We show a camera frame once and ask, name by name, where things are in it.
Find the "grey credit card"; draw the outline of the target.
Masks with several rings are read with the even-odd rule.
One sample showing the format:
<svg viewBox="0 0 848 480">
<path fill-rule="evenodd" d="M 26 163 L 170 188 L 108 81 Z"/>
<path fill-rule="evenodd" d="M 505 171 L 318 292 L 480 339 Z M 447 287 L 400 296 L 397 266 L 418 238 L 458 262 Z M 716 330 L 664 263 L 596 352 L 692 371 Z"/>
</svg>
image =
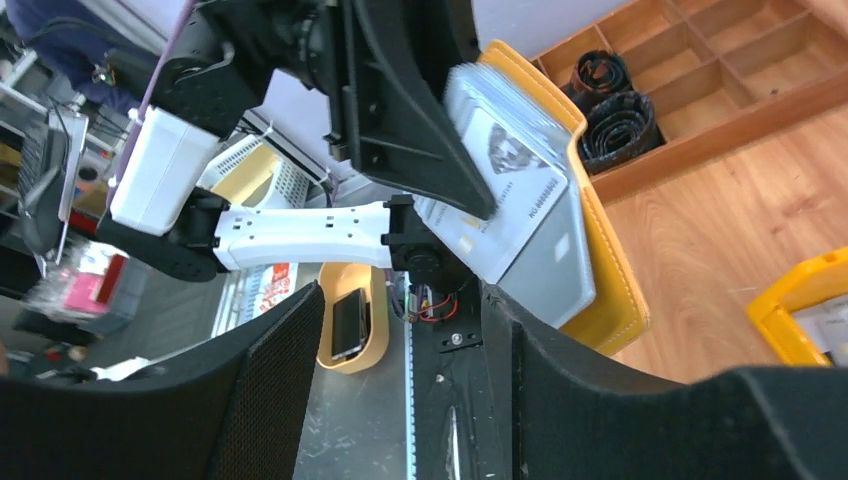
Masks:
<svg viewBox="0 0 848 480">
<path fill-rule="evenodd" d="M 483 220 L 415 195 L 414 209 L 479 278 L 498 282 L 562 195 L 568 181 L 557 154 L 538 133 L 509 116 L 473 107 L 459 122 L 461 140 L 495 200 Z"/>
</svg>

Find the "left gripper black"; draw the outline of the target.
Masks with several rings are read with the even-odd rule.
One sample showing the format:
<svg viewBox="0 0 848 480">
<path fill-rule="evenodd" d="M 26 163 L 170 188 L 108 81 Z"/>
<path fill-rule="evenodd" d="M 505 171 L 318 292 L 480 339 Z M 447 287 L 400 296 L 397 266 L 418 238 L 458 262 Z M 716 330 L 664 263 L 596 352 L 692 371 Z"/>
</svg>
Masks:
<svg viewBox="0 0 848 480">
<path fill-rule="evenodd" d="M 330 102 L 330 152 L 369 179 L 481 219 L 495 200 L 442 95 L 480 55 L 469 1 L 308 1 L 303 80 Z"/>
</svg>

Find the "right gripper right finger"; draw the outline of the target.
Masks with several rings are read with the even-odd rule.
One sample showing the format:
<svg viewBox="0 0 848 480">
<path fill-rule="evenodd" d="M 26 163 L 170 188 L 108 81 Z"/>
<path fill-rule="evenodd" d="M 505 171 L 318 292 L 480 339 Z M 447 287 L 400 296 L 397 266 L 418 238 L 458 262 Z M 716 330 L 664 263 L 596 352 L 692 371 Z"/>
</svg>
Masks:
<svg viewBox="0 0 848 480">
<path fill-rule="evenodd" d="M 482 293 L 509 479 L 843 479 L 847 372 L 741 367 L 681 384 L 623 365 Z"/>
</svg>

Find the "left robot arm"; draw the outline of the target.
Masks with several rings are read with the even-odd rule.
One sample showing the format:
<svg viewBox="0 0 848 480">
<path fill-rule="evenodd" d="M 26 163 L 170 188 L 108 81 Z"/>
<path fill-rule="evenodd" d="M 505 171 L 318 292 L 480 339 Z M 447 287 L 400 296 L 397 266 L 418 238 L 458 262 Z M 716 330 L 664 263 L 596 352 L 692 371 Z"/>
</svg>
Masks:
<svg viewBox="0 0 848 480">
<path fill-rule="evenodd" d="M 97 238 L 190 282 L 336 262 L 407 271 L 453 293 L 481 269 L 449 251 L 413 199 L 495 213 L 441 100 L 450 69 L 479 53 L 468 1 L 191 1 L 147 80 Z M 390 200 L 249 208 L 198 186 L 276 71 L 327 97 L 330 153 L 395 188 Z"/>
</svg>

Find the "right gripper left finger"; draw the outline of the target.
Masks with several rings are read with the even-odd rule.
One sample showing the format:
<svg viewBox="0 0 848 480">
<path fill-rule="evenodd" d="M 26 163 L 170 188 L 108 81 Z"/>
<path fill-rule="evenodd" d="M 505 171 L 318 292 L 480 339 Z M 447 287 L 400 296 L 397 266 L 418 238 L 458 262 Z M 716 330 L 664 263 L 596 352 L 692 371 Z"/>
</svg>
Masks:
<svg viewBox="0 0 848 480">
<path fill-rule="evenodd" d="M 5 479 L 289 479 L 325 309 L 310 283 L 120 381 L 1 382 Z"/>
</svg>

